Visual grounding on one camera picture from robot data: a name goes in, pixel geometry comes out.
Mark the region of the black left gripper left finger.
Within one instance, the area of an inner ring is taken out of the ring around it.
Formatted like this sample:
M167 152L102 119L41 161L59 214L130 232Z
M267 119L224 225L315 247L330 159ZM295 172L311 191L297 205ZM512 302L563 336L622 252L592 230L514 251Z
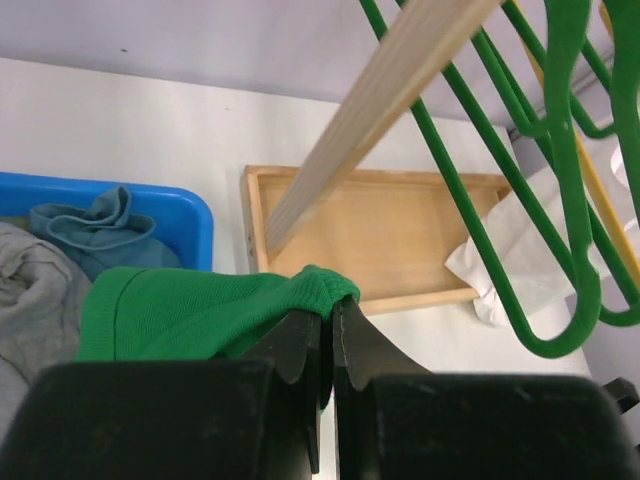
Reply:
M264 368L257 416L258 473L317 473L320 466L319 316L293 310L241 358Z

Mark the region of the yellow hanger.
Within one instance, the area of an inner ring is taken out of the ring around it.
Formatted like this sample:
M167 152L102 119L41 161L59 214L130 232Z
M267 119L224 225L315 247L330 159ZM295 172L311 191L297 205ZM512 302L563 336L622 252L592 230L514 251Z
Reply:
M639 225L616 139L587 140L587 152L621 222L626 238L639 251ZM534 140L513 144L522 173L563 244L568 243L560 190L555 174ZM506 246L499 250L507 276L527 315L564 300L575 292L559 262L528 218L516 195L510 194L490 212L492 228Z

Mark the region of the green tank top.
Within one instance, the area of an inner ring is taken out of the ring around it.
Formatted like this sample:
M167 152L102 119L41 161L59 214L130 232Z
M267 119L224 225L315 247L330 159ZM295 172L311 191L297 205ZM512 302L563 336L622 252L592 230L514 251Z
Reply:
M292 310L327 321L348 278L314 265L292 277L116 267L100 274L82 310L77 360L206 360L236 357Z

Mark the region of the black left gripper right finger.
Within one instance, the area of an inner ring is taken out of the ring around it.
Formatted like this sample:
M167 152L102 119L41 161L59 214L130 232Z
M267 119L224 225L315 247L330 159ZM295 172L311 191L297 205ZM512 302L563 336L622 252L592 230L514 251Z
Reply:
M379 376L430 373L385 336L352 296L334 305L332 351L336 394L361 392Z

